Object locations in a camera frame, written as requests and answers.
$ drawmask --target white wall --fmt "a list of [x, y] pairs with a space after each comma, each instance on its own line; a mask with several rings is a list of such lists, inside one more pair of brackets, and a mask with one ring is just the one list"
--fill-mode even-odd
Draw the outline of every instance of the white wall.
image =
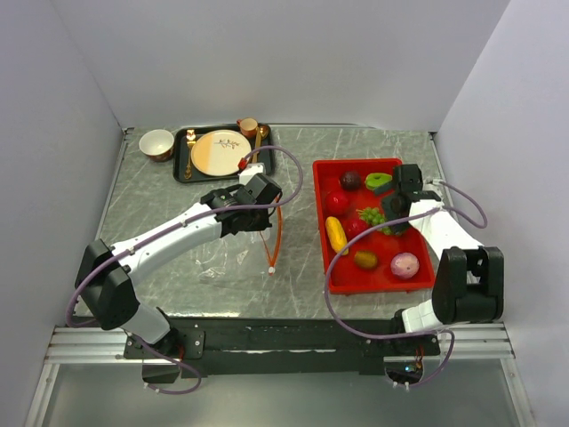
[[[437, 136], [447, 179], [486, 207], [506, 325], [540, 425], [569, 419], [569, 3], [512, 0]], [[459, 199], [460, 205], [466, 205]]]
[[437, 130], [508, 0], [52, 2], [122, 126]]
[[46, 0], [0, 12], [0, 424], [22, 425], [121, 132]]

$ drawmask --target marble table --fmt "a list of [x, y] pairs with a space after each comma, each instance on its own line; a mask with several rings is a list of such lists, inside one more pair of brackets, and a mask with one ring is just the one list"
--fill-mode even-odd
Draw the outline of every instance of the marble table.
[[[156, 164], [138, 149], [148, 129], [125, 135], [126, 149], [100, 237], [111, 244], [150, 230], [182, 213], [211, 189], [232, 181], [180, 184], [172, 161]], [[426, 132], [388, 132], [361, 127], [273, 126], [277, 145], [302, 163], [300, 195], [283, 207], [284, 234], [276, 274], [268, 265], [257, 233], [229, 236], [203, 245], [157, 270], [139, 284], [139, 298], [171, 316], [329, 318], [323, 298], [324, 265], [317, 226], [312, 163], [317, 159], [399, 157], [417, 163], [424, 178], [439, 178], [437, 153]], [[276, 154], [273, 179], [290, 194], [297, 181], [294, 164]], [[431, 254], [437, 269], [437, 260]], [[429, 298], [429, 291], [334, 295], [345, 318], [391, 318], [400, 308]], [[89, 311], [80, 303], [77, 314]]]

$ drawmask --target dark purple fruit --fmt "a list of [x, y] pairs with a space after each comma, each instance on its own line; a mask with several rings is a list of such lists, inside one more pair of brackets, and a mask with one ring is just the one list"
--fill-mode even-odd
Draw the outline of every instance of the dark purple fruit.
[[354, 191], [362, 186], [362, 178], [357, 172], [345, 172], [340, 177], [340, 185], [346, 191]]

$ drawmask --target bunch of grapes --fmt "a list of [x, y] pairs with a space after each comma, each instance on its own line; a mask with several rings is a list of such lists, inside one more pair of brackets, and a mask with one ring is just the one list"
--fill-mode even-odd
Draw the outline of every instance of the bunch of grapes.
[[[358, 209], [359, 219], [365, 221], [370, 227], [380, 225], [386, 221], [385, 215], [380, 212], [379, 207], [366, 207], [366, 209]], [[389, 227], [379, 229], [386, 236], [391, 236], [392, 231]]]

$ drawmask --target red tray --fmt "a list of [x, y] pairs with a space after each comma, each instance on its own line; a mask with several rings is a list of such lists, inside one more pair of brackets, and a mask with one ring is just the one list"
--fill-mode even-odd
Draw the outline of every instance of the red tray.
[[[329, 216], [325, 211], [326, 195], [341, 188], [340, 176], [345, 172], [357, 171], [363, 181], [369, 173], [392, 174], [393, 168], [397, 165], [401, 165], [401, 160], [398, 158], [317, 160], [314, 162], [312, 165], [314, 189], [325, 270], [328, 270], [330, 261], [336, 255], [326, 236], [325, 219]], [[345, 215], [338, 217], [342, 225], [348, 219], [357, 218], [356, 209], [363, 209], [367, 206], [378, 206], [381, 209], [381, 197], [376, 197], [365, 186], [357, 191], [346, 191], [346, 194], [350, 197], [351, 206]], [[354, 254], [363, 250], [373, 251], [378, 256], [380, 265], [375, 270], [362, 270], [355, 265]], [[402, 280], [391, 273], [391, 260], [402, 252], [410, 252], [419, 259], [419, 271], [409, 280]], [[434, 283], [435, 273], [430, 263], [425, 240], [419, 231], [409, 228], [400, 237], [385, 236], [381, 232], [375, 232], [356, 242], [349, 249], [349, 254], [342, 256], [336, 263], [329, 289], [333, 294], [363, 294], [366, 292], [414, 291], [433, 287]]]

